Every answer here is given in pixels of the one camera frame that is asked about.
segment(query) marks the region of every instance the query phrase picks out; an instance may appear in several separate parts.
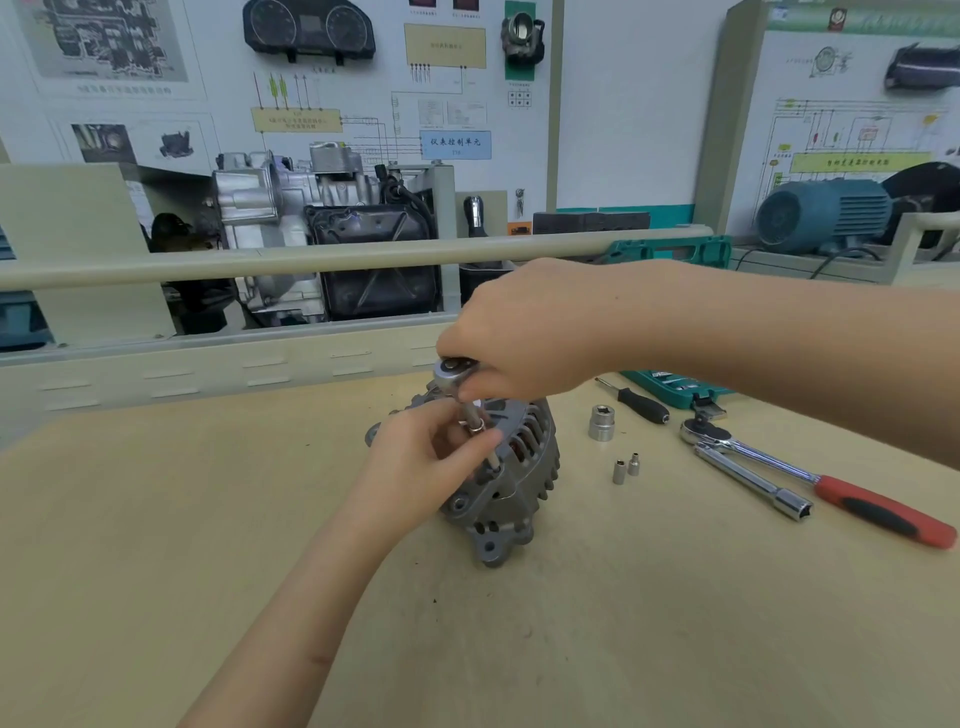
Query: red rubber handle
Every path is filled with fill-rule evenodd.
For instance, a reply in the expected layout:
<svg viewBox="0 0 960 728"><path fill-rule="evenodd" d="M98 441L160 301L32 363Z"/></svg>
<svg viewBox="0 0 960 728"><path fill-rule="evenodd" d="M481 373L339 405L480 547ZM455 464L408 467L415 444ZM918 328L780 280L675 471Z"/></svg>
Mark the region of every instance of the red rubber handle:
<svg viewBox="0 0 960 728"><path fill-rule="evenodd" d="M859 488L839 478L821 475L813 492L823 500L881 528L934 548L951 548L957 529L909 506Z"/></svg>

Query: forearm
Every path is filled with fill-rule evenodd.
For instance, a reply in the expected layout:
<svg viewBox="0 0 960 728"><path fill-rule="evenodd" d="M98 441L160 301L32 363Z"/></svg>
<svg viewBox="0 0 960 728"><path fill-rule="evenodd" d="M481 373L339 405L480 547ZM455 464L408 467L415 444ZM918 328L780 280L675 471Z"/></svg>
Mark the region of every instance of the forearm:
<svg viewBox="0 0 960 728"><path fill-rule="evenodd" d="M696 376L960 468L960 295L677 263L610 271L628 298L616 327L634 332L608 346L610 369Z"/></svg>
<svg viewBox="0 0 960 728"><path fill-rule="evenodd" d="M348 503L314 536L181 726L306 725L350 616L393 545L353 514Z"/></svg>

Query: blue electric motor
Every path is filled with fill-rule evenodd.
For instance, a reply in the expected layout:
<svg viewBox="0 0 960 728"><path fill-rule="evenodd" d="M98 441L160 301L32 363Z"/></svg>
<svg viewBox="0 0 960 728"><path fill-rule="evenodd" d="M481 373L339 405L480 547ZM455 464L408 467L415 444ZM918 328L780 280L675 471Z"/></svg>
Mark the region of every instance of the blue electric motor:
<svg viewBox="0 0 960 728"><path fill-rule="evenodd" d="M879 182L788 182L763 201L756 231L771 253L828 255L880 237L892 214Z"/></svg>

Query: black screwdriver handle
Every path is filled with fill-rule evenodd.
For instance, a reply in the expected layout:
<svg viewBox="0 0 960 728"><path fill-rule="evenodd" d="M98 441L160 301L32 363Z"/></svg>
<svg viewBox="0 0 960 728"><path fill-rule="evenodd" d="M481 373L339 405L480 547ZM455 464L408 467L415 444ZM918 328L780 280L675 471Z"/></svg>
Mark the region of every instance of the black screwdriver handle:
<svg viewBox="0 0 960 728"><path fill-rule="evenodd" d="M670 421L670 410L656 400L642 397L629 387L616 393L616 400L622 401L640 417L654 425L666 425Z"/></svg>

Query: green tool case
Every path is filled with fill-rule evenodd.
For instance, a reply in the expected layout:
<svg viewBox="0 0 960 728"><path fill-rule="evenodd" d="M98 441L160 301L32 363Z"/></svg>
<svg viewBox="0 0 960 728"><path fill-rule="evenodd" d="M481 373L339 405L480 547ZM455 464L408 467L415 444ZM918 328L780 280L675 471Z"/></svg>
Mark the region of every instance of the green tool case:
<svg viewBox="0 0 960 728"><path fill-rule="evenodd" d="M635 260L666 258L725 269L730 265L731 251L732 243L726 235L680 237L669 240L617 240L600 262L630 263ZM716 402L717 397L732 391L680 375L657 378L654 374L660 373L650 370L620 374L643 387L664 404L678 409L693 409L694 404L699 402ZM669 380L670 383L664 384L660 381L661 379Z"/></svg>

